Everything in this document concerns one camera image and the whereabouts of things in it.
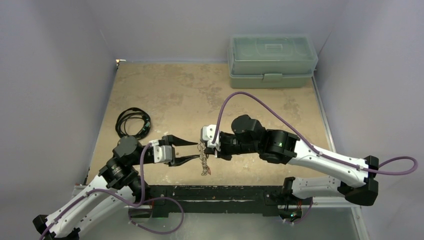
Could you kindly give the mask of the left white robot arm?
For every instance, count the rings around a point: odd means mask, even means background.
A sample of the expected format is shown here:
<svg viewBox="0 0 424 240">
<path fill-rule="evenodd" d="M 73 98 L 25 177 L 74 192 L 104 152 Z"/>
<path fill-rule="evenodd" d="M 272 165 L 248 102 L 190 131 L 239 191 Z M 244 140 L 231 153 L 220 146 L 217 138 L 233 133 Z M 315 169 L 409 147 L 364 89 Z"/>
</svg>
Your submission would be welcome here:
<svg viewBox="0 0 424 240">
<path fill-rule="evenodd" d="M 119 201 L 127 206 L 140 207 L 153 200 L 144 180 L 144 164 L 168 164 L 177 167 L 196 159 L 197 155 L 177 157 L 175 147 L 194 146 L 174 135 L 142 145 L 134 136 L 122 137 L 98 175 L 72 200 L 49 215 L 39 215 L 33 225 L 41 240 L 77 240 L 77 227 L 102 202 Z"/>
</svg>

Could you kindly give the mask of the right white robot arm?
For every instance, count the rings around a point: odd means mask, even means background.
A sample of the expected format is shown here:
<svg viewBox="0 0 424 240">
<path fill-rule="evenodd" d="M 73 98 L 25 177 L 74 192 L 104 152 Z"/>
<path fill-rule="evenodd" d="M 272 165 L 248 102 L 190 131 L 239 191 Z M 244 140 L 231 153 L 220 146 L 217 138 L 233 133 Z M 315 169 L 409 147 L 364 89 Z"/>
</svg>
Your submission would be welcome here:
<svg viewBox="0 0 424 240">
<path fill-rule="evenodd" d="M 232 133 L 218 130 L 215 124 L 203 126 L 200 140 L 204 153 L 230 161 L 234 155 L 258 154 L 271 164 L 293 165 L 325 174 L 323 177 L 287 177 L 280 196 L 288 204 L 311 197 L 344 197 L 352 204 L 372 206 L 379 193 L 374 172 L 379 159 L 369 155 L 353 158 L 314 145 L 308 146 L 296 134 L 266 129 L 257 119 L 241 115 L 231 123 Z"/>
</svg>

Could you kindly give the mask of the silver foot-shaped keyring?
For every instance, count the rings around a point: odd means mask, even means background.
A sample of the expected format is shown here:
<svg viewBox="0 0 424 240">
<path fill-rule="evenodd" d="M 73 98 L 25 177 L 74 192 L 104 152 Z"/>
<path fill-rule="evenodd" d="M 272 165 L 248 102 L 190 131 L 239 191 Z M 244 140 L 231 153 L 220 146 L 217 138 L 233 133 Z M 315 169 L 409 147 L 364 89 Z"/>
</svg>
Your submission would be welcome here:
<svg viewBox="0 0 424 240">
<path fill-rule="evenodd" d="M 211 175 L 211 168 L 208 166 L 208 155 L 205 154 L 204 150 L 206 149 L 203 143 L 199 143 L 197 145 L 197 149 L 199 151 L 199 159 L 201 161 L 202 172 L 201 176 Z"/>
</svg>

